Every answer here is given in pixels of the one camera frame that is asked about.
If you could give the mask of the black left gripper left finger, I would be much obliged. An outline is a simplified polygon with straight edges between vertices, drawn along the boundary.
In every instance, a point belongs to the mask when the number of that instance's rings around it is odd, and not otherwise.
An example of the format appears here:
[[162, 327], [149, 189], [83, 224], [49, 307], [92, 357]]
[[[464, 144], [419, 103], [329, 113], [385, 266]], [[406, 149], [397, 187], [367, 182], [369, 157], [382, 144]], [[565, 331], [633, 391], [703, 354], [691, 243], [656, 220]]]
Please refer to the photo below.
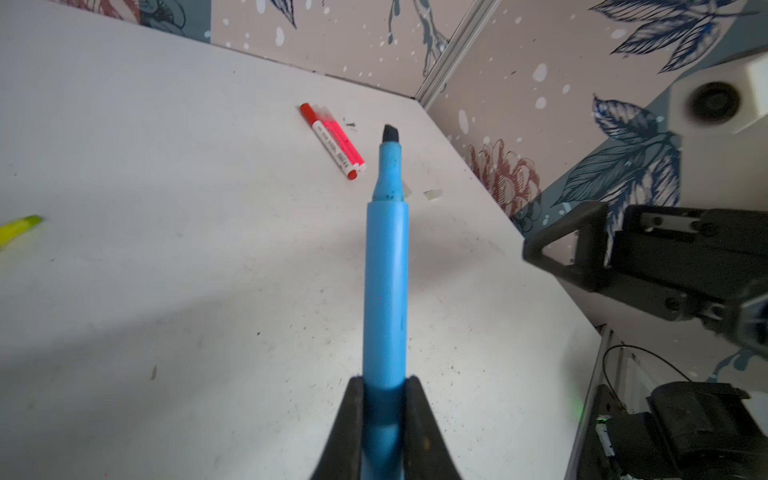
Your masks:
[[364, 381], [349, 379], [311, 480], [359, 480], [361, 478], [364, 420]]

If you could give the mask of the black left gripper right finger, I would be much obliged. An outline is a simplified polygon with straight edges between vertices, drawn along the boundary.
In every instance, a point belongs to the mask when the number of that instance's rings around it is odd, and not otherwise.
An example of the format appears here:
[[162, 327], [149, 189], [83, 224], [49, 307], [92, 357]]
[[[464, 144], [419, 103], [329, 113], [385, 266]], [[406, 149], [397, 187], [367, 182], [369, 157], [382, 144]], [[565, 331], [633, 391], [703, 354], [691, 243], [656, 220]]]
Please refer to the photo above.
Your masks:
[[405, 381], [403, 468], [406, 480], [461, 480], [416, 376]]

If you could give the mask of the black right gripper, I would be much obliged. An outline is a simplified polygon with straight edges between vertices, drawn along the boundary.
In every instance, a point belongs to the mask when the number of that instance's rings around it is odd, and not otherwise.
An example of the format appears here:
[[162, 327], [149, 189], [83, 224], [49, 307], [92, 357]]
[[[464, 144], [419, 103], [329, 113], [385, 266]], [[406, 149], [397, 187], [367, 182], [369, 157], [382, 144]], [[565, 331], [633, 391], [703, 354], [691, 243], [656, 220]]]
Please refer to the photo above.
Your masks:
[[[670, 322], [699, 320], [767, 355], [767, 215], [761, 211], [630, 206], [604, 265], [609, 205], [582, 203], [527, 238], [527, 263], [591, 293]], [[577, 233], [573, 262], [547, 256]]]

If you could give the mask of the clear pen cap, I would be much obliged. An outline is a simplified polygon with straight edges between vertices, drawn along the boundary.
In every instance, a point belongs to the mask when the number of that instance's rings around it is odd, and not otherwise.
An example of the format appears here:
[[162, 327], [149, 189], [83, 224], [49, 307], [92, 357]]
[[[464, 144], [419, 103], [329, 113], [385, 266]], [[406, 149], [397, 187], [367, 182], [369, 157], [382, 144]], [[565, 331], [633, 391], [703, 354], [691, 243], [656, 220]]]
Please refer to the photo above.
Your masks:
[[409, 187], [409, 185], [403, 181], [402, 182], [403, 190], [404, 190], [404, 198], [409, 199], [413, 195], [413, 190]]
[[442, 197], [443, 191], [441, 189], [432, 189], [423, 192], [425, 198], [429, 201], [434, 201]]

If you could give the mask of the blue highlighter pen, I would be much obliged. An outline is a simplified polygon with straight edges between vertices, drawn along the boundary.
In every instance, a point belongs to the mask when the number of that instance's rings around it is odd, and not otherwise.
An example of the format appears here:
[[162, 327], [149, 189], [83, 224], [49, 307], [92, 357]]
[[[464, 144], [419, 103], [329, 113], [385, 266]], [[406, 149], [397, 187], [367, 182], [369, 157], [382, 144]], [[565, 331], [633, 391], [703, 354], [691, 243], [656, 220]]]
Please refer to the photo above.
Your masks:
[[363, 479], [400, 479], [406, 379], [409, 207], [399, 132], [385, 125], [367, 205], [363, 321]]

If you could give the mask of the white marker pen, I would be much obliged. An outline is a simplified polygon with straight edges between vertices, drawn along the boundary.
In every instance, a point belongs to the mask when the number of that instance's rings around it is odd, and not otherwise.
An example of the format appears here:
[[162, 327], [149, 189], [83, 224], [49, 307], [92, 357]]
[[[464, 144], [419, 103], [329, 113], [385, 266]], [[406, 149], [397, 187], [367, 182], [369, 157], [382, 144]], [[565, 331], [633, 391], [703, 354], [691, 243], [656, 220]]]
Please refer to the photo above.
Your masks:
[[348, 180], [355, 180], [358, 176], [358, 172], [352, 163], [349, 161], [347, 155], [341, 150], [338, 142], [334, 139], [333, 135], [326, 128], [323, 122], [318, 117], [318, 122], [313, 126], [310, 126], [314, 131], [317, 138], [320, 140], [326, 151], [333, 158], [334, 162], [345, 175]]

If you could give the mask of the pink highlighter pen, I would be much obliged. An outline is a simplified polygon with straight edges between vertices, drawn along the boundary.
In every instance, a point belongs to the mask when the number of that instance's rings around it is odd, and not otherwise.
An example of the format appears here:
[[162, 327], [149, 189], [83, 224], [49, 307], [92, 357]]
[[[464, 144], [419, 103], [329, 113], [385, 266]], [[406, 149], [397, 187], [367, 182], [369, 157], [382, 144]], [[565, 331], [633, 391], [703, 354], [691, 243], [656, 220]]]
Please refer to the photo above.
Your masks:
[[347, 155], [349, 161], [358, 172], [366, 170], [366, 163], [356, 147], [353, 145], [345, 131], [337, 120], [331, 115], [330, 111], [324, 107], [319, 109], [319, 117], [338, 142], [341, 150]]

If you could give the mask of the yellow highlighter pen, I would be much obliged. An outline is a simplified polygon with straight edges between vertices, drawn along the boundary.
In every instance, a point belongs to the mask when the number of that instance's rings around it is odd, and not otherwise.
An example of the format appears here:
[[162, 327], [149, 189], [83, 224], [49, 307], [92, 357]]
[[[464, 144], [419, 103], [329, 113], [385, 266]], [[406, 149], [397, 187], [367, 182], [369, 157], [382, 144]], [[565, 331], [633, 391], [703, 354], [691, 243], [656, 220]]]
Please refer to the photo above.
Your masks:
[[3, 250], [13, 240], [34, 229], [42, 222], [41, 216], [31, 215], [2, 225], [0, 227], [0, 249]]

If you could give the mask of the red pen cap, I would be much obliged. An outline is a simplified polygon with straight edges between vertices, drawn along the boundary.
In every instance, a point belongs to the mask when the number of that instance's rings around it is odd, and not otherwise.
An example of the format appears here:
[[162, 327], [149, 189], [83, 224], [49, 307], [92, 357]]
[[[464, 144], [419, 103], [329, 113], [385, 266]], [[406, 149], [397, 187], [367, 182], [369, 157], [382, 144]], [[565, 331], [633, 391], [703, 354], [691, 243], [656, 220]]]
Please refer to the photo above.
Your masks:
[[313, 126], [316, 122], [318, 122], [318, 117], [315, 112], [315, 110], [312, 108], [312, 106], [309, 103], [303, 103], [299, 106], [300, 113], [304, 120], [310, 125]]

